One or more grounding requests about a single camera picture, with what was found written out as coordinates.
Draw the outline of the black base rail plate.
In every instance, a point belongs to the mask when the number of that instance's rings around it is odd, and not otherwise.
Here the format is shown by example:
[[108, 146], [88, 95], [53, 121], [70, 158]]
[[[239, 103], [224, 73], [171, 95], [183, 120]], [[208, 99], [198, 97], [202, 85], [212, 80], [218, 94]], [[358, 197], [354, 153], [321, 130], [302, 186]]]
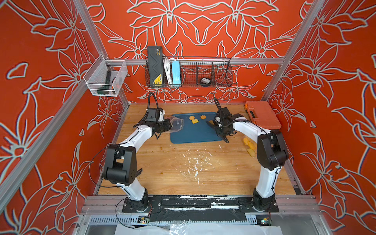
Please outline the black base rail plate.
[[148, 199], [138, 222], [257, 223], [252, 197], [157, 195]]

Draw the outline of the black box in basket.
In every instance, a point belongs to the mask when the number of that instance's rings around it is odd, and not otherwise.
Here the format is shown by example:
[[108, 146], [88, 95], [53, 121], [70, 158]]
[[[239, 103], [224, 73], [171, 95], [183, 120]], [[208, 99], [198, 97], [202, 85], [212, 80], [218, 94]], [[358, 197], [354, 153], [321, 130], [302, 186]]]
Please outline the black box in basket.
[[149, 84], [153, 87], [164, 85], [164, 65], [161, 46], [148, 46]]

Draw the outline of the clear acrylic wall bin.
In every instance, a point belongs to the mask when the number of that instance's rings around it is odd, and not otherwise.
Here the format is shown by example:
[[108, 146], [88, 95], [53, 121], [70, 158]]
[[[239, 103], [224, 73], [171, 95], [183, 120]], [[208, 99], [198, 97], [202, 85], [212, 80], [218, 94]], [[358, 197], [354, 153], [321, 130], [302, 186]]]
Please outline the clear acrylic wall bin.
[[84, 75], [93, 96], [117, 97], [128, 75], [124, 60], [109, 60], [100, 55]]

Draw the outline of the orange tool case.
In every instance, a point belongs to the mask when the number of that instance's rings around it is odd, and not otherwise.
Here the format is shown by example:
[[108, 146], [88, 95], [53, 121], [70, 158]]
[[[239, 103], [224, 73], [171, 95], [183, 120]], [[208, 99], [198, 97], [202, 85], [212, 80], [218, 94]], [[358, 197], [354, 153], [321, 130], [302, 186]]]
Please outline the orange tool case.
[[280, 130], [282, 125], [267, 101], [247, 101], [244, 108], [252, 123], [269, 130]]

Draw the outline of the bag with yellow duck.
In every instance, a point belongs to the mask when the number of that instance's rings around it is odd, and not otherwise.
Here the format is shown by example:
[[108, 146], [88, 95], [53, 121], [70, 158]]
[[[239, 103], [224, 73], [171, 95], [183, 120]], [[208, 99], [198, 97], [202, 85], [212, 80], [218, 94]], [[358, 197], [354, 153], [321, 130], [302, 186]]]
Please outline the bag with yellow duck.
[[175, 116], [170, 116], [169, 119], [170, 119], [170, 125], [171, 125], [171, 128], [169, 130], [170, 133], [179, 132], [183, 129], [184, 119], [178, 118]]

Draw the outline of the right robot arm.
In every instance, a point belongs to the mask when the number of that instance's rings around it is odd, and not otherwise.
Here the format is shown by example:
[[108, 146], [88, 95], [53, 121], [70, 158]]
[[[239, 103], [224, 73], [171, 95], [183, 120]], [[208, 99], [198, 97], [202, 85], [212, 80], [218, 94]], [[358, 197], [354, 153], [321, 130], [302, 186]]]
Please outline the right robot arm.
[[258, 184], [253, 191], [252, 206], [258, 212], [268, 210], [275, 200], [279, 173], [289, 157], [282, 132], [264, 129], [241, 114], [231, 114], [228, 108], [221, 107], [217, 98], [213, 101], [218, 112], [207, 124], [217, 136], [229, 143], [228, 136], [241, 132], [257, 144], [256, 157], [261, 168]]

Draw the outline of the clear bag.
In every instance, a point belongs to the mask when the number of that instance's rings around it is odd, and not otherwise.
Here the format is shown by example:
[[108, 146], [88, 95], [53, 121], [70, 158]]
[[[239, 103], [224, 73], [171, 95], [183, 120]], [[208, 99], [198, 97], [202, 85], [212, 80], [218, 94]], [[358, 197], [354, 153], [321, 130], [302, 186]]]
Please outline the clear bag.
[[257, 156], [257, 144], [247, 136], [243, 136], [243, 142], [247, 148], [247, 152], [251, 157]]

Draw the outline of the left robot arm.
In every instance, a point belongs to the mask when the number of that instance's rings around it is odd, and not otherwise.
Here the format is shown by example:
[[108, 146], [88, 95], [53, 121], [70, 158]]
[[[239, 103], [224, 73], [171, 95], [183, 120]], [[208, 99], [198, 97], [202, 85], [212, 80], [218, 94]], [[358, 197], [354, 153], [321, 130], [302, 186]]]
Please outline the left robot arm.
[[128, 202], [138, 212], [149, 207], [148, 192], [137, 179], [137, 152], [152, 136], [157, 138], [172, 130], [171, 120], [164, 117], [165, 111], [158, 105], [153, 92], [148, 94], [145, 115], [134, 125], [135, 131], [125, 141], [106, 148], [102, 176], [127, 194]]

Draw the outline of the dark blue tray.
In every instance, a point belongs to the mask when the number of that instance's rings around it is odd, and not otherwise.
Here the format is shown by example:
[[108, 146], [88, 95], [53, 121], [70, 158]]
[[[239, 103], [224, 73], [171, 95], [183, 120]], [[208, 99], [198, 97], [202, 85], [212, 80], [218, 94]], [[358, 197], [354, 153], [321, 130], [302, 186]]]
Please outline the dark blue tray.
[[[201, 115], [205, 115], [206, 119], [201, 119]], [[222, 139], [216, 135], [215, 130], [207, 125], [207, 121], [214, 119], [216, 116], [215, 112], [174, 114], [173, 116], [184, 119], [183, 129], [170, 134], [170, 140], [173, 144], [222, 141]], [[193, 124], [192, 120], [189, 119], [190, 116], [194, 116], [195, 119], [198, 119], [198, 123]]]

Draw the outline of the light blue power bank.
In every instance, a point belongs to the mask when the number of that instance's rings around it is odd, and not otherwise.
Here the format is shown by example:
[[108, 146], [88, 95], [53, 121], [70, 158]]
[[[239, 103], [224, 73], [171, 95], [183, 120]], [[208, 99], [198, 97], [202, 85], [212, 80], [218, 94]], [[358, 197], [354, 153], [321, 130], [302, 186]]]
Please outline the light blue power bank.
[[172, 68], [172, 84], [181, 85], [180, 62], [172, 61], [171, 68]]

